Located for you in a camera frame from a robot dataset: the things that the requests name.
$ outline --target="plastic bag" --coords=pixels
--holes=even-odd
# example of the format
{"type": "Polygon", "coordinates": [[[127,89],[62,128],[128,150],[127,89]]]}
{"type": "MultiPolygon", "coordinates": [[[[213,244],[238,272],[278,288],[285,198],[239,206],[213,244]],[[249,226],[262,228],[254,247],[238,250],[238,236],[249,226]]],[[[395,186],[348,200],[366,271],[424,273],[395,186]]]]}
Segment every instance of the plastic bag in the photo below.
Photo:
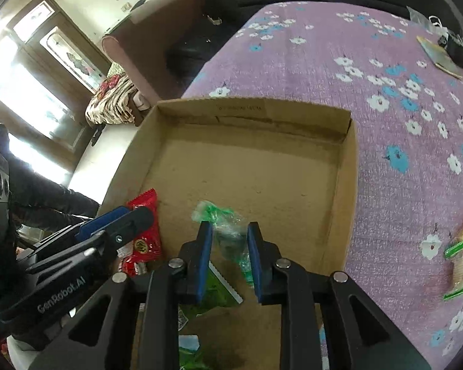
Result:
{"type": "Polygon", "coordinates": [[[443,27],[441,20],[436,17],[435,15],[431,15],[430,17],[426,17],[425,15],[419,13],[417,10],[414,10],[411,7],[406,6],[408,12],[410,13],[410,21],[418,23],[422,25],[426,30],[432,32],[433,34],[439,36],[445,36],[446,39],[448,37],[448,28],[443,27]]]}
{"type": "Polygon", "coordinates": [[[159,237],[158,227],[158,213],[156,211],[157,194],[154,189],[144,192],[142,195],[139,195],[134,200],[127,203],[127,207],[131,210],[140,206],[145,206],[151,210],[154,217],[154,223],[151,228],[141,232],[134,239],[132,259],[137,263],[156,260],[162,256],[161,239],[159,237]]]}
{"type": "Polygon", "coordinates": [[[247,247],[247,221],[231,208],[220,208],[207,200],[198,203],[192,213],[192,220],[213,224],[214,239],[221,254],[225,259],[237,263],[247,284],[253,286],[247,247]]]}
{"type": "Polygon", "coordinates": [[[209,262],[206,291],[199,305],[180,305],[187,320],[202,316],[214,307],[233,307],[243,302],[243,298],[233,289],[213,263],[209,262]]]}
{"type": "Polygon", "coordinates": [[[444,252],[444,257],[453,261],[453,288],[443,296],[450,300],[463,294],[463,240],[453,244],[444,252]]]}
{"type": "Polygon", "coordinates": [[[199,338],[196,335],[178,336],[178,359],[180,370],[210,370],[204,364],[199,338]]]}

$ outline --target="floral blanket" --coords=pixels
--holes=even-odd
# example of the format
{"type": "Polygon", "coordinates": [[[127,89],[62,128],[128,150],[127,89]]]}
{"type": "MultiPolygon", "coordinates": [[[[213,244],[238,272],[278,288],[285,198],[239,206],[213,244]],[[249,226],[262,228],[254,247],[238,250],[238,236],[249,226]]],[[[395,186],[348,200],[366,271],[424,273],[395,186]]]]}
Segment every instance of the floral blanket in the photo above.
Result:
{"type": "Polygon", "coordinates": [[[437,69],[417,36],[437,41],[378,10],[269,5],[184,97],[276,97],[352,112],[360,164],[346,271],[440,370],[463,344],[463,295],[442,300],[452,274],[443,250],[463,223],[463,81],[437,69]]]}

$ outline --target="cardboard box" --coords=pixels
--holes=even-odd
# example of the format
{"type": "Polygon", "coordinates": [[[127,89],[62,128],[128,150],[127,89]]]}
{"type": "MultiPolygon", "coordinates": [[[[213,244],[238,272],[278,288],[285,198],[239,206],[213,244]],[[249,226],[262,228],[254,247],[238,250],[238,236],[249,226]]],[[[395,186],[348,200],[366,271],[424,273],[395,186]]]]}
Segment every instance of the cardboard box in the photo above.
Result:
{"type": "MultiPolygon", "coordinates": [[[[308,271],[341,270],[357,197],[357,132],[334,107],[261,98],[160,102],[137,131],[101,213],[143,191],[158,193],[167,257],[196,236],[201,200],[258,221],[265,240],[308,271]]],[[[258,305],[238,267],[211,259],[244,297],[184,329],[197,334],[212,368],[278,368],[280,307],[258,305]]]]}

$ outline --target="purple bedsheet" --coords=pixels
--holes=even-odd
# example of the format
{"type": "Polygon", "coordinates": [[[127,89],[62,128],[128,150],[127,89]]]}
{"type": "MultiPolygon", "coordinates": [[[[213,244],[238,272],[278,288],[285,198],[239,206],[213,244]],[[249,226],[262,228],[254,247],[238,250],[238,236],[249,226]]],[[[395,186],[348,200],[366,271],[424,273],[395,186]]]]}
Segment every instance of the purple bedsheet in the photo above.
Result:
{"type": "Polygon", "coordinates": [[[463,81],[432,64],[418,35],[437,40],[364,7],[269,5],[184,97],[276,97],[352,112],[359,179],[346,271],[438,370],[463,343],[463,295],[442,300],[452,272],[443,250],[463,223],[463,81]]]}

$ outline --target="clear plastic bag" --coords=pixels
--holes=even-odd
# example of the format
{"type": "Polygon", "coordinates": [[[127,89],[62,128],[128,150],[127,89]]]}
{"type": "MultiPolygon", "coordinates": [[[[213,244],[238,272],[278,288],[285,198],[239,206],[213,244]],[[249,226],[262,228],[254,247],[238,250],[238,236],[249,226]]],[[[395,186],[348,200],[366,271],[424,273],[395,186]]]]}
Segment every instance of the clear plastic bag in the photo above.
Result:
{"type": "Polygon", "coordinates": [[[406,8],[410,13],[411,22],[419,23],[429,32],[432,32],[433,34],[436,34],[438,36],[445,36],[447,39],[448,28],[442,26],[441,20],[438,17],[436,17],[435,15],[431,15],[427,18],[425,15],[419,13],[417,10],[414,10],[411,7],[407,6],[406,8]]]}
{"type": "Polygon", "coordinates": [[[444,252],[444,257],[453,261],[453,288],[443,296],[450,300],[463,294],[463,240],[453,244],[444,252]]]}
{"type": "Polygon", "coordinates": [[[247,247],[247,221],[231,208],[220,208],[204,200],[199,202],[192,220],[213,224],[214,240],[227,260],[238,264],[248,285],[253,285],[249,249],[247,247]]]}

